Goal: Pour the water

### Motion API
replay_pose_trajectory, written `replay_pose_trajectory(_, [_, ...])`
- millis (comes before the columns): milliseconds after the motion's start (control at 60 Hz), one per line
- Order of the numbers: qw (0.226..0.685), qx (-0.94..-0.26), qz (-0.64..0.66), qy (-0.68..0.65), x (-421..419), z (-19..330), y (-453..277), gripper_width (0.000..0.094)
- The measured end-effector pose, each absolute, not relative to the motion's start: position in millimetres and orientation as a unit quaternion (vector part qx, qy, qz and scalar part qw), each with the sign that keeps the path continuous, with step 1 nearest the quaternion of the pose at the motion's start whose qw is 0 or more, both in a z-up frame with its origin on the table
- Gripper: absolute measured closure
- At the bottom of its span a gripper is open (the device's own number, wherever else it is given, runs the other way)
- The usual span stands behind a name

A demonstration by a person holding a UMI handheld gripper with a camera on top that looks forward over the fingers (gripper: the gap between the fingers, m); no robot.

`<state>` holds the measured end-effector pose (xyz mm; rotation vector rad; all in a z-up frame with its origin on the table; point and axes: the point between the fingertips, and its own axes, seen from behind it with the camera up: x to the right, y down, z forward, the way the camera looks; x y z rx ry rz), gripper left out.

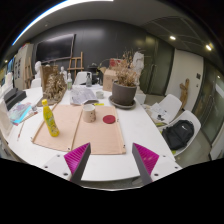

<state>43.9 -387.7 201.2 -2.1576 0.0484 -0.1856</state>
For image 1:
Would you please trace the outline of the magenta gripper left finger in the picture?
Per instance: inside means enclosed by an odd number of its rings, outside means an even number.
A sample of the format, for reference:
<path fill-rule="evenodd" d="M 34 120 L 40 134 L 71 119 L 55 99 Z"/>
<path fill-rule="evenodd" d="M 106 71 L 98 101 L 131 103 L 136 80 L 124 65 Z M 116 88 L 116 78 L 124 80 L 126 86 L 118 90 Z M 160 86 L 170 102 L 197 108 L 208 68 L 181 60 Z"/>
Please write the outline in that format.
<path fill-rule="evenodd" d="M 64 156 L 65 161 L 72 173 L 72 177 L 70 179 L 71 182 L 75 184 L 79 184 L 81 182 L 90 153 L 91 145 L 87 143 L 79 146 Z"/>

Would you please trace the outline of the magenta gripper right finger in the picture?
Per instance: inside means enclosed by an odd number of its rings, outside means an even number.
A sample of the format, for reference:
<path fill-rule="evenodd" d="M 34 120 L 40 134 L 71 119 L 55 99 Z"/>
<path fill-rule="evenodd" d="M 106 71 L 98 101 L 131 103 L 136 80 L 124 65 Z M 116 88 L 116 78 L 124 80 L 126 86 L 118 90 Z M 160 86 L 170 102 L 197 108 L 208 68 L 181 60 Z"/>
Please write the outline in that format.
<path fill-rule="evenodd" d="M 143 184 L 147 185 L 151 183 L 151 173 L 159 159 L 159 155 L 137 143 L 132 145 L 132 154 L 136 161 Z"/>

